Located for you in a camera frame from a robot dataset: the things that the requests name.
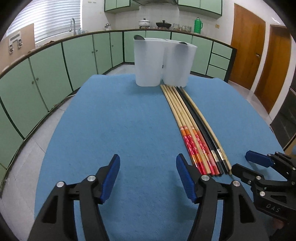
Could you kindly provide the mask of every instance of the blue gripper pad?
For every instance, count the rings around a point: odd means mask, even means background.
[[[106,175],[106,178],[103,181],[102,194],[100,197],[100,200],[102,203],[104,203],[110,197],[117,174],[119,172],[119,168],[120,168],[120,157],[117,156],[114,162],[112,163],[112,166],[110,167],[109,172]]]
[[[184,161],[186,162],[186,160],[183,160],[180,155],[177,155],[176,166],[179,176],[181,178],[187,197],[194,203],[197,199],[195,194],[195,183],[187,170],[186,166],[188,163],[184,163]]]
[[[246,152],[245,157],[247,161],[256,163],[263,167],[272,167],[274,165],[270,157],[251,150]]]

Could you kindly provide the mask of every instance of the window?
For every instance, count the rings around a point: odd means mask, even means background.
[[[80,0],[32,0],[9,26],[7,36],[34,23],[37,42],[69,31],[71,18],[75,19],[75,28],[79,29]]]

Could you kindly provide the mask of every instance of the black pot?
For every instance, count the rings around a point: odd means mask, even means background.
[[[156,26],[157,26],[158,28],[167,28],[167,29],[170,29],[171,24],[170,24],[170,23],[166,23],[165,20],[163,20],[163,21],[160,22],[160,23],[156,23]]]

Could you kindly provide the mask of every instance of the metal screw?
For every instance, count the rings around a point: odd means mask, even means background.
[[[88,177],[87,177],[87,180],[88,180],[89,182],[93,182],[95,179],[96,179],[96,176],[94,176],[94,175],[91,175],[91,176],[88,176]]]
[[[64,184],[65,184],[64,182],[60,181],[60,182],[57,183],[57,187],[61,188],[62,186],[64,186]]]
[[[240,186],[240,182],[239,181],[233,181],[233,185],[235,185],[236,187]]]
[[[204,181],[208,181],[208,180],[210,179],[210,177],[207,176],[207,175],[202,175],[202,179],[203,179]]]

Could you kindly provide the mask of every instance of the white plastic container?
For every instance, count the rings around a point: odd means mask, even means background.
[[[158,86],[162,78],[164,39],[134,39],[136,84],[139,86]]]
[[[176,40],[166,40],[163,60],[163,82],[166,85],[185,87],[192,68],[195,45],[182,44]]]

